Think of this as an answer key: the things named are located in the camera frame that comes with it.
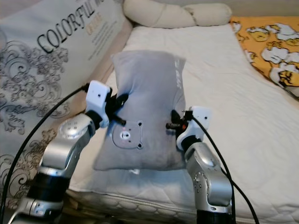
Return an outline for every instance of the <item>gray pillow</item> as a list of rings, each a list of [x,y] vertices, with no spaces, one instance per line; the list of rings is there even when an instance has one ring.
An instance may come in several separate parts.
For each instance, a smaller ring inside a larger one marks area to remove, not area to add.
[[[185,60],[149,50],[124,51],[112,60],[118,95],[129,94],[117,112],[127,124],[110,123],[94,169],[184,168],[175,133],[166,130],[165,125],[171,121],[172,110],[182,115],[185,109],[182,83]]]

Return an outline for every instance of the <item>white cylindrical pillow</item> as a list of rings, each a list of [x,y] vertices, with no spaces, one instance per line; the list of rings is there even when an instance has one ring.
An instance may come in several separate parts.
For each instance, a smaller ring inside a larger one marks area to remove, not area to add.
[[[177,5],[161,4],[152,0],[125,0],[123,9],[129,19],[147,27],[196,26],[191,14]]]
[[[206,3],[184,6],[198,26],[218,26],[229,22],[232,10],[222,3]]]

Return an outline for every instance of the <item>white mattress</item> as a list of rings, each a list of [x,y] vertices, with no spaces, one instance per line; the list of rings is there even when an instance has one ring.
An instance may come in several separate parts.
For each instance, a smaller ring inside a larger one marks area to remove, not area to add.
[[[231,27],[137,27],[124,50],[137,49],[186,58],[187,106],[213,110],[209,132],[262,223],[299,223],[299,102],[251,67]],[[107,84],[116,92],[114,73]],[[194,220],[185,170],[94,171],[104,133],[99,130],[81,154],[70,185],[74,198],[99,212],[114,209],[147,219],[154,219],[154,212],[168,223]],[[236,213],[238,220],[251,222],[238,193]]]

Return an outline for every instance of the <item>yellow blanket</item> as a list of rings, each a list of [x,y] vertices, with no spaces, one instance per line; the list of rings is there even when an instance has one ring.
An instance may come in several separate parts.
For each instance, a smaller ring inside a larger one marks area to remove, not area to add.
[[[299,17],[233,17],[251,65],[299,98]]]

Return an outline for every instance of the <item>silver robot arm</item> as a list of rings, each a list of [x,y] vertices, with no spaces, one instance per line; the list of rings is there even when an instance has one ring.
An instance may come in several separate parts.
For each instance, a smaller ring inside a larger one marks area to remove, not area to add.
[[[128,96],[116,97],[112,89],[91,81],[86,96],[86,113],[66,120],[57,136],[46,147],[33,185],[8,224],[55,224],[59,221],[65,191],[69,187],[80,153],[96,129],[109,124],[109,116],[119,109]]]
[[[205,129],[208,128],[211,118],[209,109],[193,106],[188,112],[192,113]],[[182,119],[178,118],[178,114],[173,114],[172,117],[172,123],[167,124],[166,128],[179,132],[177,146],[185,153],[186,169],[192,179],[197,223],[231,224],[232,186],[222,173],[218,158],[208,145],[202,142],[204,132],[194,120],[187,119],[186,114]]]

